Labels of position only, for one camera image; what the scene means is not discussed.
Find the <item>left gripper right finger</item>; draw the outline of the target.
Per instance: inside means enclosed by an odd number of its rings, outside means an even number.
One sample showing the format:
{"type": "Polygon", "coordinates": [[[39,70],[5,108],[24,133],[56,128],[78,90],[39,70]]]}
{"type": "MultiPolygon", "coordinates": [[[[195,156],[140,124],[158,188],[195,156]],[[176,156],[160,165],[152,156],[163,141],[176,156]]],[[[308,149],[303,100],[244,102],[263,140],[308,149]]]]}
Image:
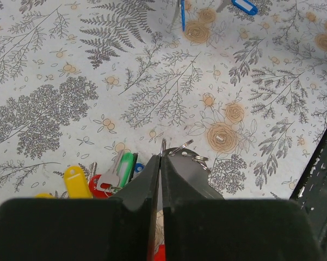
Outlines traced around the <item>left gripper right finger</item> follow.
{"type": "Polygon", "coordinates": [[[306,214],[289,200],[202,196],[161,160],[166,260],[322,260],[306,214]]]}

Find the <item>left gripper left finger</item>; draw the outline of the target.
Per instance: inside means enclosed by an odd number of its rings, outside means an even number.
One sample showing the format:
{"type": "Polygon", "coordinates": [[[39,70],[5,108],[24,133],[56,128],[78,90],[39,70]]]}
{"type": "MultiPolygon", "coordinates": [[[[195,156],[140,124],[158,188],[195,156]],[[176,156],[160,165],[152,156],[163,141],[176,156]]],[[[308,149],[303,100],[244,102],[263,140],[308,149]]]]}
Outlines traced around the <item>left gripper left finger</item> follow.
{"type": "Polygon", "coordinates": [[[14,198],[0,206],[0,260],[153,260],[160,157],[107,199],[14,198]]]}

